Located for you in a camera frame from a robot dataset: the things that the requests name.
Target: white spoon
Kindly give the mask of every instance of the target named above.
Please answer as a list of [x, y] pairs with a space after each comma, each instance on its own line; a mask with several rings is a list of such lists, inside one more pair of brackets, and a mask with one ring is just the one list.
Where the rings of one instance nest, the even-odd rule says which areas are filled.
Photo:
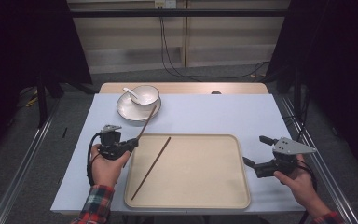
[[133, 95], [138, 101], [140, 101], [141, 97], [139, 97], [139, 95], [136, 94], [134, 91], [128, 89], [127, 87], [124, 87], [123, 91], [128, 92], [129, 94]]

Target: plaid sleeve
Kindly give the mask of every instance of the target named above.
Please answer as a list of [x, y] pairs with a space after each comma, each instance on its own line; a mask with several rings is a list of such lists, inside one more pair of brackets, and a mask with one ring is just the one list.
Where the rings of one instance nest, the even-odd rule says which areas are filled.
[[110, 213], [110, 203], [114, 192], [111, 187], [103, 185], [92, 186], [79, 217], [75, 218], [72, 224], [105, 223]]
[[331, 212], [322, 217], [317, 217], [310, 224], [340, 224], [344, 221], [339, 217], [337, 212]]

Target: hand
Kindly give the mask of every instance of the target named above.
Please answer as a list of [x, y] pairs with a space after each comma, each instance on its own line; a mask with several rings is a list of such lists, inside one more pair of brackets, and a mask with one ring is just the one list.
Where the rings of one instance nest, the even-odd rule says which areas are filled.
[[121, 174], [122, 167], [130, 157], [130, 152], [126, 151], [117, 160], [110, 161], [99, 154], [99, 145], [96, 144], [91, 149], [91, 160], [94, 160], [96, 157], [92, 163], [92, 177], [96, 185], [105, 185], [113, 188]]
[[[297, 155], [299, 161], [304, 161], [302, 155]], [[330, 209], [320, 199], [312, 186], [310, 174], [306, 171], [296, 168], [294, 172], [290, 174], [290, 177], [283, 173], [276, 171], [274, 175], [283, 184], [290, 188], [296, 201], [303, 205], [313, 218], [321, 217], [330, 213]]]

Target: wooden chopstick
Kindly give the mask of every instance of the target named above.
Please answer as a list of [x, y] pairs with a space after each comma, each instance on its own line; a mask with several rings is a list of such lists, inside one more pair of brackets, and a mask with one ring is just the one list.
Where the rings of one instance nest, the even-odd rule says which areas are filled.
[[150, 121], [150, 119], [152, 118], [153, 113], [154, 113], [154, 111], [156, 110], [156, 107], [157, 107], [156, 105], [153, 106], [152, 112], [150, 113], [149, 117], [148, 117], [147, 120], [146, 120], [146, 123], [145, 123], [144, 127], [142, 128], [141, 132], [139, 133], [139, 135], [138, 135], [138, 137], [137, 137], [138, 140], [141, 138], [142, 134], [144, 133], [144, 130], [145, 130], [145, 128], [146, 128], [146, 125], [147, 125], [147, 123]]
[[133, 194], [131, 200], [133, 200], [133, 198], [135, 198], [136, 194], [138, 193], [139, 189], [141, 188], [141, 186], [144, 184], [145, 180], [147, 179], [147, 177], [149, 176], [150, 172], [152, 171], [154, 165], [156, 164], [156, 162], [158, 161], [158, 158], [161, 156], [162, 152], [164, 151], [165, 147], [167, 147], [168, 143], [171, 141], [171, 138], [169, 137], [167, 139], [167, 141], [164, 144], [164, 147], [162, 147], [161, 151], [159, 152], [159, 154], [157, 155], [156, 159], [153, 161], [152, 166], [149, 168], [149, 170], [147, 171], [144, 179], [142, 180], [141, 184], [139, 185], [138, 189], [135, 191], [135, 193]]

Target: person's left hand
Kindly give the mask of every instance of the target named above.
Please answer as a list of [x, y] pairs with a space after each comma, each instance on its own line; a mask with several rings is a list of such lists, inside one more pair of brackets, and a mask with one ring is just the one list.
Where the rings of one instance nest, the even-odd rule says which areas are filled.
[[92, 177], [96, 185], [105, 185], [114, 187], [121, 174], [121, 169], [130, 157], [130, 152], [126, 151], [120, 158], [115, 161], [105, 159], [98, 152], [98, 146], [96, 144], [91, 149], [92, 163]]

